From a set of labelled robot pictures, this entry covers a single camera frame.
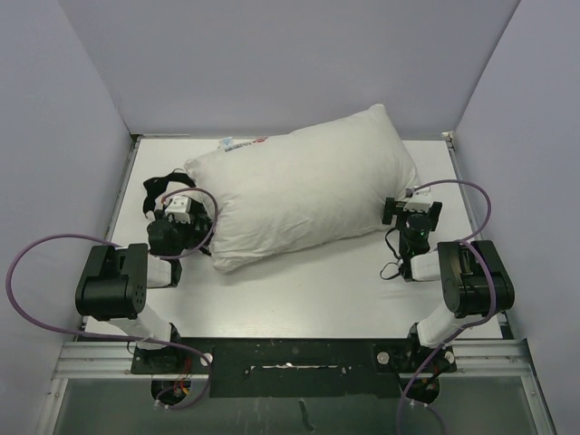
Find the black white striped pillowcase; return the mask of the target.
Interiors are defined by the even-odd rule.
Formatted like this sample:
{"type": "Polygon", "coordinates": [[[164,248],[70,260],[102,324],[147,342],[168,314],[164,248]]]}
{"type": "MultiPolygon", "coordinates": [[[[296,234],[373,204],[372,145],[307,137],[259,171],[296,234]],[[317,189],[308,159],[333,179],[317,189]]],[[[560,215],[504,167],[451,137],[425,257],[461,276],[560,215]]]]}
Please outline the black white striped pillowcase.
{"type": "MultiPolygon", "coordinates": [[[[150,245],[150,253],[155,255],[155,256],[182,256],[182,255],[185,255],[186,253],[189,252],[188,251],[188,252],[185,252],[183,254],[154,254],[153,253],[153,220],[155,219],[154,212],[156,210],[161,210],[164,213],[164,208],[168,205],[169,198],[167,198],[166,202],[163,202],[162,199],[171,192],[171,189],[169,189],[169,187],[173,183],[177,183],[179,186],[182,186],[183,188],[195,188],[196,187],[195,182],[189,177],[189,175],[187,173],[185,173],[183,171],[178,171],[178,170],[174,170],[173,172],[171,172],[170,174],[168,174],[164,177],[154,177],[151,179],[146,179],[143,182],[143,187],[145,188],[145,191],[146,191],[146,197],[142,203],[142,213],[150,221],[148,226],[147,226],[147,234],[148,234],[148,241],[149,241],[149,245],[150,245]]],[[[191,198],[191,209],[190,209],[191,222],[192,222],[193,214],[195,212],[199,213],[201,211],[205,211],[207,213],[204,205],[200,201],[191,198]]],[[[212,225],[213,225],[213,221],[211,224],[211,228],[208,231],[208,234],[204,237],[204,239],[201,241],[201,243],[199,245],[197,245],[191,251],[199,250],[202,254],[207,255],[207,256],[211,256],[211,253],[209,250],[209,244],[210,244],[211,238],[213,236],[213,232],[214,232],[214,230],[212,229],[212,225]]]]}

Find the white pillow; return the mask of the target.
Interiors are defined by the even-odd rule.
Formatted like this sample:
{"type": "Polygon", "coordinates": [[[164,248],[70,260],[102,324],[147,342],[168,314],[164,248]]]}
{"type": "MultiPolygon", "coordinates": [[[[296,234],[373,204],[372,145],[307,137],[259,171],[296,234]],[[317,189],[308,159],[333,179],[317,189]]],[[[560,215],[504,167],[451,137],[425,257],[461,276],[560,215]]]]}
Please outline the white pillow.
{"type": "Polygon", "coordinates": [[[220,272],[381,230],[386,199],[419,183],[381,104],[212,150],[184,169],[213,196],[204,204],[217,218],[210,252],[220,272]]]}

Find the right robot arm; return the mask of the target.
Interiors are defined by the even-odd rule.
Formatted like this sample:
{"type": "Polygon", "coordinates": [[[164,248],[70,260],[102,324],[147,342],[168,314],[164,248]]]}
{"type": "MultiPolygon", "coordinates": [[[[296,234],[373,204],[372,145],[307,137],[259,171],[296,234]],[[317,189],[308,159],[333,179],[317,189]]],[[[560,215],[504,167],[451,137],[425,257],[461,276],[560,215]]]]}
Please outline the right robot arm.
{"type": "Polygon", "coordinates": [[[425,370],[436,359],[435,348],[451,337],[480,325],[515,303],[515,288],[493,242],[439,242],[430,246],[429,236],[439,224],[442,204],[417,195],[397,200],[387,198],[382,223],[388,234],[399,235],[398,246],[385,243],[394,260],[386,266],[397,271],[381,279],[406,282],[438,282],[442,302],[410,330],[414,340],[403,348],[406,364],[425,370]]]}

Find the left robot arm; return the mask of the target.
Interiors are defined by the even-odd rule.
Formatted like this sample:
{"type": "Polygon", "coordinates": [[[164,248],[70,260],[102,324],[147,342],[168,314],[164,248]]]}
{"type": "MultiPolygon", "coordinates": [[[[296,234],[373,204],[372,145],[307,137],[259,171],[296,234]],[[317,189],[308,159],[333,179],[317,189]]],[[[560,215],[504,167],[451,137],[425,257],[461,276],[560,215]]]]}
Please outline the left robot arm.
{"type": "Polygon", "coordinates": [[[138,357],[152,360],[164,372],[175,372],[187,359],[186,352],[177,344],[177,328],[147,304],[147,290],[176,287],[180,257],[196,250],[208,254],[213,232],[203,207],[158,210],[147,226],[147,243],[94,246],[76,288],[77,312],[136,336],[138,357]]]}

